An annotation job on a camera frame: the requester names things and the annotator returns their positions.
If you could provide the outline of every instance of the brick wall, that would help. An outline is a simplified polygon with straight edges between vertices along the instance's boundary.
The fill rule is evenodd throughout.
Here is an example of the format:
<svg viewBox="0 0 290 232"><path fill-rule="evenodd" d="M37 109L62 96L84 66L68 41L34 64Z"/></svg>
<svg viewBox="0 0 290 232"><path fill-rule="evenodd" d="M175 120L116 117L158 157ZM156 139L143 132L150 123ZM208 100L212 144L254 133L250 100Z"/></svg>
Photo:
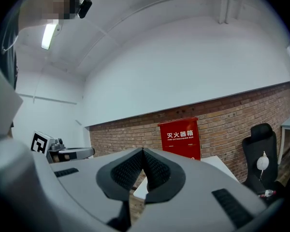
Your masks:
<svg viewBox="0 0 290 232"><path fill-rule="evenodd" d="M217 155L242 182L247 175L242 140L250 136L252 126L269 123L277 134L279 151L280 125L290 116L290 84L91 126L95 157L134 147L162 149L157 124L191 116L199 118L202 157ZM285 148L289 147L290 131L287 130Z"/></svg>

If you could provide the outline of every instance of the red box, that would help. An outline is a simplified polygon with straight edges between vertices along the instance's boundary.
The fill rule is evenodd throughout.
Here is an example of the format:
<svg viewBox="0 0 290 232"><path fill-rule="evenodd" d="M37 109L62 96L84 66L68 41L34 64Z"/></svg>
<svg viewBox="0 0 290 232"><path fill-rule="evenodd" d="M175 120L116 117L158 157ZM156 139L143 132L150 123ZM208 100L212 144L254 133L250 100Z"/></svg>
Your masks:
<svg viewBox="0 0 290 232"><path fill-rule="evenodd" d="M197 120L198 118L192 117L158 124L163 150L200 160L201 152Z"/></svg>

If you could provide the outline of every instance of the white desk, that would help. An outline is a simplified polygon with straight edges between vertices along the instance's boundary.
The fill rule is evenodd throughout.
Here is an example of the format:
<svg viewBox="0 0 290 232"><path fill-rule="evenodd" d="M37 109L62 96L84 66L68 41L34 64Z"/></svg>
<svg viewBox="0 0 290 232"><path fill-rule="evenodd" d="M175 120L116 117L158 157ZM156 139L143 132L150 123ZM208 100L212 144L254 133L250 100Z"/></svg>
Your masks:
<svg viewBox="0 0 290 232"><path fill-rule="evenodd" d="M222 162L222 160L220 160L220 158L218 156L212 156L212 157L207 157L207 158L202 158L201 159L202 162L206 162L216 168L218 168L219 170L223 171L225 174L227 174L228 176L232 177L233 179L235 179L236 181L238 181L235 176L232 174L232 172L228 169L228 167ZM133 195L137 198L140 199L145 199L146 198L146 194L148 194L147 191L147 177L142 181L142 183L139 185L139 187L135 190L135 192L133 193Z"/></svg>
<svg viewBox="0 0 290 232"><path fill-rule="evenodd" d="M279 156L278 156L278 164L280 164L282 154L284 153L285 130L290 130L290 117L284 123L281 124L281 144L280 144L280 151L279 151Z"/></svg>

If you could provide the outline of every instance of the white ceiling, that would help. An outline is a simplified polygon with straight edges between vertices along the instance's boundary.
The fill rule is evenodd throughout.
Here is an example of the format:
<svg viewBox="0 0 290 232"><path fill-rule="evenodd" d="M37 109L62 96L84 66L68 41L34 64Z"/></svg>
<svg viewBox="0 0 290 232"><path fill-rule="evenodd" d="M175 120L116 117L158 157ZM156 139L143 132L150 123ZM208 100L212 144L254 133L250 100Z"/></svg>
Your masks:
<svg viewBox="0 0 290 232"><path fill-rule="evenodd" d="M16 51L71 74L87 76L104 58L144 31L196 16L211 16L218 21L220 13L225 13L221 0L91 1L93 4L84 19L65 21L55 32L49 50L41 48L43 26L23 30ZM259 23L267 30L267 22L275 18L267 19L264 13L268 10L262 0L234 0L231 17ZM275 30L271 30L269 33L277 38ZM289 39L282 36L278 41L285 44Z"/></svg>

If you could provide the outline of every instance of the fluorescent light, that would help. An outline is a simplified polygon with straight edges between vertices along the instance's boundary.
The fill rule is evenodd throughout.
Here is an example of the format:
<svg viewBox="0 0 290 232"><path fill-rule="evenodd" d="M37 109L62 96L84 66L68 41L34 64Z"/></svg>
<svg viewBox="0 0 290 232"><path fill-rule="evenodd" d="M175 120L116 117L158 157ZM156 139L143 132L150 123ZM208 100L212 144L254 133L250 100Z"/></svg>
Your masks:
<svg viewBox="0 0 290 232"><path fill-rule="evenodd" d="M44 32L43 39L42 39L42 46L41 46L43 49L45 49L45 50L49 49L49 45L50 45L50 42L52 40L52 37L53 37L53 34L54 34L56 27L57 27L56 24L47 24L46 25L45 32Z"/></svg>

